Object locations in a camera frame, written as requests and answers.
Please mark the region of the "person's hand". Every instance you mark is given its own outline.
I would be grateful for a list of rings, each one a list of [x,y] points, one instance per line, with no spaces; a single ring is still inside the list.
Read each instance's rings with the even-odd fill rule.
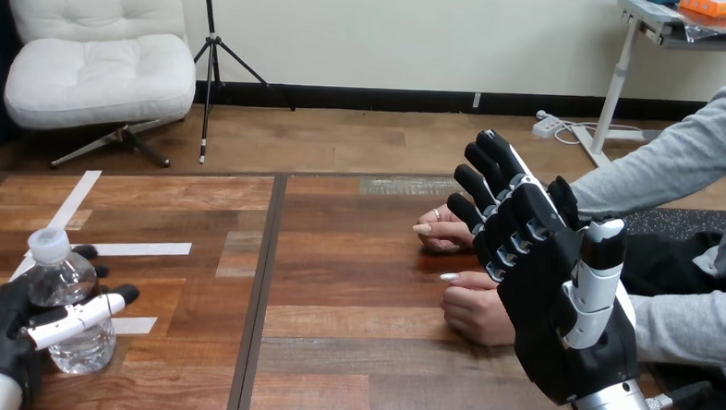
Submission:
[[[446,205],[420,216],[412,228],[430,251],[450,254],[472,248],[474,235]]]
[[[482,346],[509,346],[515,332],[502,301],[498,284],[478,271],[449,272],[440,276],[448,283],[440,307],[446,324]]]

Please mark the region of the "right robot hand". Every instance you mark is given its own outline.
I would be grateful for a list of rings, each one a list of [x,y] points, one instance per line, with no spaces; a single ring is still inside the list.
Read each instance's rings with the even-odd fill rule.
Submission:
[[[559,405],[638,376],[635,314],[621,280],[625,221],[580,218],[568,183],[547,187],[488,129],[466,146],[447,199],[498,285],[527,376]]]

